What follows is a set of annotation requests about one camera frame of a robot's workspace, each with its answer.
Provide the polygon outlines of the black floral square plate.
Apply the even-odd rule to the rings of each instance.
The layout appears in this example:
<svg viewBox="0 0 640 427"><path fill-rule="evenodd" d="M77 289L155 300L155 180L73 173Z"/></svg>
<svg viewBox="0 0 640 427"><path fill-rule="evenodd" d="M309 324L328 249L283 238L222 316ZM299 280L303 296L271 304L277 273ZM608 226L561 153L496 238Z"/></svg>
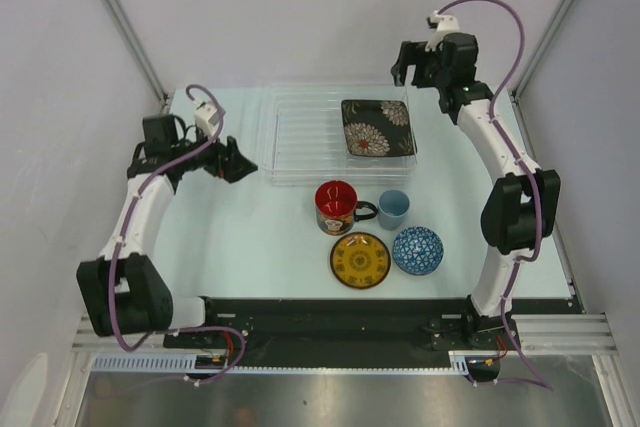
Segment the black floral square plate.
<svg viewBox="0 0 640 427"><path fill-rule="evenodd" d="M345 99L340 110L351 155L400 158L416 154L409 109L404 101Z"/></svg>

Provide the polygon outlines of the clear plastic dish rack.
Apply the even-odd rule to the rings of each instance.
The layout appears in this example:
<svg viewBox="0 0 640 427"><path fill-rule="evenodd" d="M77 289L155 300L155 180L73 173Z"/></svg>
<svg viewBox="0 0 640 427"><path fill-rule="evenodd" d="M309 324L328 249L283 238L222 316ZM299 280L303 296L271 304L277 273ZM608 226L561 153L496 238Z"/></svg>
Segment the clear plastic dish rack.
<svg viewBox="0 0 640 427"><path fill-rule="evenodd" d="M343 179L354 185L406 182L417 166L416 154L400 158L351 155L346 146L340 105L345 99L401 100L404 88L376 84L275 84L262 97L255 133L261 170L274 185L316 185Z"/></svg>

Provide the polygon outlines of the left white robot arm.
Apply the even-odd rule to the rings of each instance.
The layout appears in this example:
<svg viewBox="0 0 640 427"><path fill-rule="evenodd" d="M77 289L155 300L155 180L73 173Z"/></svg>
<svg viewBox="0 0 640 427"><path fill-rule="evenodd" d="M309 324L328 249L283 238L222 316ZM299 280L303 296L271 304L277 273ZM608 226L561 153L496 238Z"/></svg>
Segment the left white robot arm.
<svg viewBox="0 0 640 427"><path fill-rule="evenodd" d="M83 261L76 279L89 321L99 337L186 329L197 345L214 344L221 323L203 297L171 293L152 256L164 214L185 174L202 170L229 184L257 171L234 137L188 139L184 121L148 116L144 139L127 168L127 197L113 233L96 259Z"/></svg>

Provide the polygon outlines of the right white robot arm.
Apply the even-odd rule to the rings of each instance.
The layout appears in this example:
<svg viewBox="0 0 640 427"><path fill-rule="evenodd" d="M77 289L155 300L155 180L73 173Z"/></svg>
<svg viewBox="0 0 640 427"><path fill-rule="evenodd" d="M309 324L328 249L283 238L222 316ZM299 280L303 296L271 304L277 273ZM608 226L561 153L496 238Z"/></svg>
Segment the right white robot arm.
<svg viewBox="0 0 640 427"><path fill-rule="evenodd" d="M412 70L412 86L437 90L441 111L470 140L493 183L480 217L487 253L461 319L463 340L484 348L508 325L522 263L535 261L553 232L561 180L519 147L500 120L495 94L476 78L478 53L476 38L461 32L435 45L404 41L390 72L397 86Z"/></svg>

